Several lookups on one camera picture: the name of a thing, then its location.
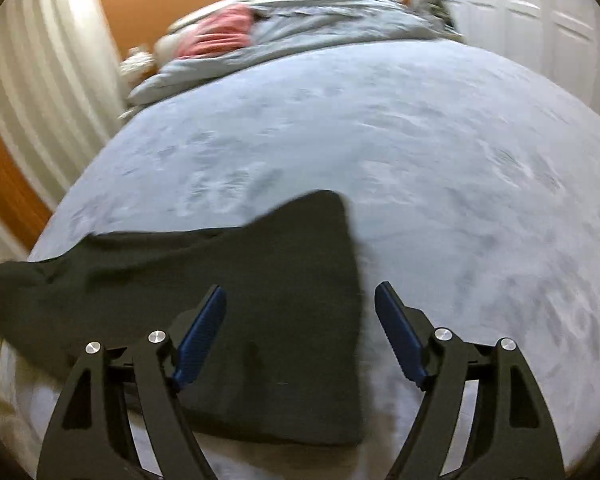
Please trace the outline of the black pants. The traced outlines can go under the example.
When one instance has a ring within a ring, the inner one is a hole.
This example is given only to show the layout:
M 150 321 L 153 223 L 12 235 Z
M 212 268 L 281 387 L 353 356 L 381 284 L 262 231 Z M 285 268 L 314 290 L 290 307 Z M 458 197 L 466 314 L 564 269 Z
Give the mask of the black pants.
M 163 330 L 189 426 L 230 439 L 360 443 L 362 307 L 330 191 L 237 228 L 89 235 L 55 258 L 0 264 L 0 335 L 30 363 L 65 380 L 89 342 Z

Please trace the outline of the grey butterfly bedspread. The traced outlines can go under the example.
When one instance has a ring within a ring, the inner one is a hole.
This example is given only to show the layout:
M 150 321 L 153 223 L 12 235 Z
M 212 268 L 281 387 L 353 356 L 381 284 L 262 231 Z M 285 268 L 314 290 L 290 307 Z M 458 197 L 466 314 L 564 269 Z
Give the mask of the grey butterfly bedspread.
M 488 51 L 348 44 L 163 100 L 87 167 L 31 259 L 88 233 L 239 226 L 319 188 L 347 199 L 367 290 L 516 341 L 577 467 L 600 435 L 600 116 Z

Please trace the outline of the white striped curtain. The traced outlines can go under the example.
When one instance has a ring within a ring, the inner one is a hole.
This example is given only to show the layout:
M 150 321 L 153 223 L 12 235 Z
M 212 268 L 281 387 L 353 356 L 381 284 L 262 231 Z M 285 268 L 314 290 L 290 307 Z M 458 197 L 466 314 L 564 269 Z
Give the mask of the white striped curtain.
M 126 91 L 100 0 L 0 5 L 0 261 L 27 255 L 45 219 L 120 129 Z

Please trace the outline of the white bedside lamp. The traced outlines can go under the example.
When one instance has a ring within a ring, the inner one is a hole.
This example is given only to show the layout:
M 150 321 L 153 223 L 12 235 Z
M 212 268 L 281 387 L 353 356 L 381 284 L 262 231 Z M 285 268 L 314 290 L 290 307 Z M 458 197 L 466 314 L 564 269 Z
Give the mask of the white bedside lamp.
M 132 47 L 120 63 L 120 75 L 130 90 L 156 72 L 156 61 L 151 50 L 142 44 Z

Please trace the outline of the red pink blanket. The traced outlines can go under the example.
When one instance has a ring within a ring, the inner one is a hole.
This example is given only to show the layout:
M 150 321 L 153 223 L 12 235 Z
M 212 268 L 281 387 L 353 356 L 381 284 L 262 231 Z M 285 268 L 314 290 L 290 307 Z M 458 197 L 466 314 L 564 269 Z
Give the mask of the red pink blanket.
M 245 4 L 216 11 L 181 36 L 174 58 L 213 58 L 249 47 L 253 22 Z

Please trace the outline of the white panelled wardrobe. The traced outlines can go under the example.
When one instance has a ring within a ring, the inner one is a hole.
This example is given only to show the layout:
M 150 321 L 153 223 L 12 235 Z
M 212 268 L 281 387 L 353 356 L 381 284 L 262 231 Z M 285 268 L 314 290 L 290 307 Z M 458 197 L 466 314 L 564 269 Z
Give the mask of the white panelled wardrobe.
M 443 0 L 466 44 L 554 81 L 600 115 L 595 0 Z

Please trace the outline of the dark grey clothes pile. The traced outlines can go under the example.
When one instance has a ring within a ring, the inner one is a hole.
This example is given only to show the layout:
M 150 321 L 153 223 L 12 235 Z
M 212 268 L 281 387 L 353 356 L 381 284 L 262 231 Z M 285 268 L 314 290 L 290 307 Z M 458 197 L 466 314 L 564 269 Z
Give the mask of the dark grey clothes pile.
M 454 28 L 454 20 L 444 0 L 411 0 L 411 9 L 442 28 Z

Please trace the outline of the grey rumpled duvet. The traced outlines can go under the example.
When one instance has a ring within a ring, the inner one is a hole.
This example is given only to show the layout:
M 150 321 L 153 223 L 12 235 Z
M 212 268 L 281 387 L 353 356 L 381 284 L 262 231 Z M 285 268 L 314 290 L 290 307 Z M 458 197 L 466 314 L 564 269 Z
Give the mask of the grey rumpled duvet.
M 213 58 L 174 58 L 131 91 L 130 104 L 148 106 L 276 58 L 342 44 L 464 40 L 456 27 L 439 27 L 400 0 L 299 0 L 250 9 L 254 24 L 249 47 Z

